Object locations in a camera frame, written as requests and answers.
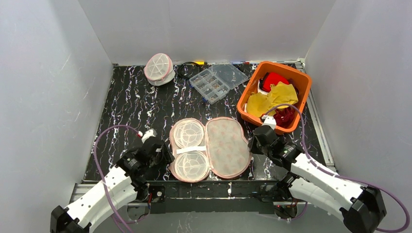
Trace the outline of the yellow bra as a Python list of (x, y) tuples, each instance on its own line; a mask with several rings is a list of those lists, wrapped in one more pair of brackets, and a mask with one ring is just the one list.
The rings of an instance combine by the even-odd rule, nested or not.
[(280, 104), (298, 103), (298, 95), (292, 84), (279, 83), (271, 87), (267, 94), (252, 93), (246, 104), (246, 112), (255, 117), (261, 117), (273, 107)]

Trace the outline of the floral mesh laundry bag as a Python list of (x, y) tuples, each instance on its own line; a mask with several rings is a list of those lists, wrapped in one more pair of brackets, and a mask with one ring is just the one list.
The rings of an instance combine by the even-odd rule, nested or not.
[(202, 181), (210, 173), (236, 178), (249, 167), (252, 157), (242, 126), (229, 117), (213, 118), (206, 124), (182, 119), (172, 126), (170, 143), (174, 161), (169, 169), (187, 183)]

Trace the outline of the white round mesh laundry bag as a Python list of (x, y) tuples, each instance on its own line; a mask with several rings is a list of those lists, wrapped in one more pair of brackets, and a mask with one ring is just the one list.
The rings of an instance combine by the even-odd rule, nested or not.
[(143, 71), (148, 82), (153, 86), (167, 84), (175, 78), (172, 60), (164, 53), (155, 54)]

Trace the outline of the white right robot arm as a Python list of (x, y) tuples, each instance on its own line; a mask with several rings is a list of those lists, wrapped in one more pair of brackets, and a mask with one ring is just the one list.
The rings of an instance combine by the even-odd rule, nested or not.
[(352, 233), (373, 233), (387, 214), (378, 189), (340, 179), (295, 144), (282, 142), (268, 125), (253, 130), (248, 147), (253, 154), (263, 154), (287, 170), (277, 184), (263, 188), (266, 196), (307, 201), (334, 215)]

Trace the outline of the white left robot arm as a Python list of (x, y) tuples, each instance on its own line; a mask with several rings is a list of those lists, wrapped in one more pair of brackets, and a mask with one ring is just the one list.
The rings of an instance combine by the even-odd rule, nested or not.
[(139, 140), (106, 174), (76, 201), (51, 212), (50, 232), (91, 233), (118, 209), (135, 200), (150, 202), (155, 196), (147, 176), (153, 168), (170, 164), (174, 157), (156, 137)]

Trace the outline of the red bra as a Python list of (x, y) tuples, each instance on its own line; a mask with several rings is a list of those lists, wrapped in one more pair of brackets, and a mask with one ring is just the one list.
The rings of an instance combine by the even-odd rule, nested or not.
[(270, 92), (272, 86), (276, 86), (279, 83), (290, 84), (283, 76), (275, 72), (267, 72), (263, 78), (259, 80), (259, 89), (264, 92)]

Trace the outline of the dark red lace garment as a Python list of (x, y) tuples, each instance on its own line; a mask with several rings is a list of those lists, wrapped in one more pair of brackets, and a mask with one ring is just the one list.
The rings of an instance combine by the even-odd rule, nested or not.
[(275, 110), (274, 119), (276, 124), (282, 128), (288, 128), (294, 120), (295, 110), (291, 107)]

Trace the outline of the orange plastic bin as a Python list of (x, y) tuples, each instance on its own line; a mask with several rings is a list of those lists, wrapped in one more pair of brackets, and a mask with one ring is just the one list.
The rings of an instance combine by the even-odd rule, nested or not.
[(289, 105), (303, 112), (312, 85), (306, 73), (280, 63), (261, 62), (243, 91), (237, 110), (241, 118), (256, 126), (261, 117), (275, 117), (277, 134), (291, 133), (300, 116)]

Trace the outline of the clear plastic screw organizer box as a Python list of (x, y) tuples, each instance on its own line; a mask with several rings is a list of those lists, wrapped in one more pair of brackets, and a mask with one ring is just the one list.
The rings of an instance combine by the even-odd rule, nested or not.
[(233, 64), (215, 64), (189, 79), (204, 101), (215, 104), (250, 78)]

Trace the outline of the aluminium table frame rail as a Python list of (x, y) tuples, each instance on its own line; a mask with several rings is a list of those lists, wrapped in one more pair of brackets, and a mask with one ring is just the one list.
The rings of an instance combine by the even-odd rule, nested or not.
[(320, 115), (318, 113), (318, 108), (317, 108), (313, 93), (314, 93), (313, 85), (311, 85), (311, 89), (308, 94), (306, 106), (308, 107), (308, 110), (310, 112), (314, 130), (316, 131), (317, 138), (319, 140), (320, 148), (321, 148), (322, 155), (323, 155), (323, 160), (325, 161), (325, 164), (326, 164), (325, 166), (331, 169), (332, 171), (337, 172), (335, 162), (334, 162), (332, 153), (330, 151), (330, 147), (327, 142), (326, 135), (323, 130), (323, 126), (320, 121)]

